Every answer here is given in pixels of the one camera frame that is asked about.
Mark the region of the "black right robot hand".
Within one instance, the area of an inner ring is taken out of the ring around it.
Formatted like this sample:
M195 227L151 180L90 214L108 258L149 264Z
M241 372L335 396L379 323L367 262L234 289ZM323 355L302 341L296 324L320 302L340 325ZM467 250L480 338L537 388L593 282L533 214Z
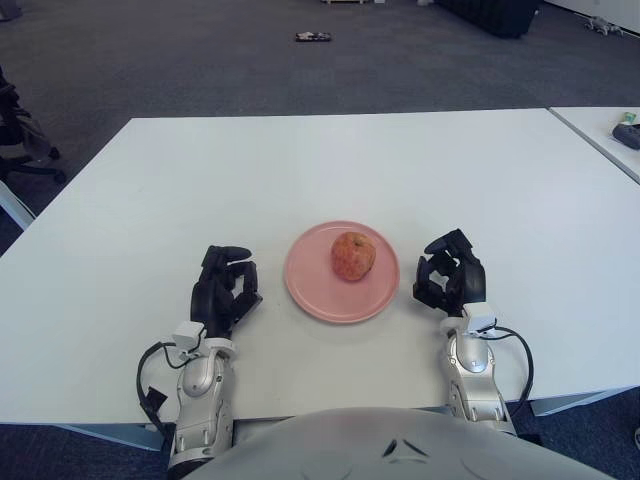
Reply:
M486 275L472 244L460 229L437 238L418 260L413 298L450 317L465 304L486 301Z

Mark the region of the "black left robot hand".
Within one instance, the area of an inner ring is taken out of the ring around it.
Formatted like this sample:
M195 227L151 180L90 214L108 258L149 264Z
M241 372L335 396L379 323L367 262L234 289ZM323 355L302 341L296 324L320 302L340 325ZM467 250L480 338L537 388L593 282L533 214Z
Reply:
M243 247L208 247L190 310L190 320L204 326L206 338L231 339L234 326L262 301L251 255Z

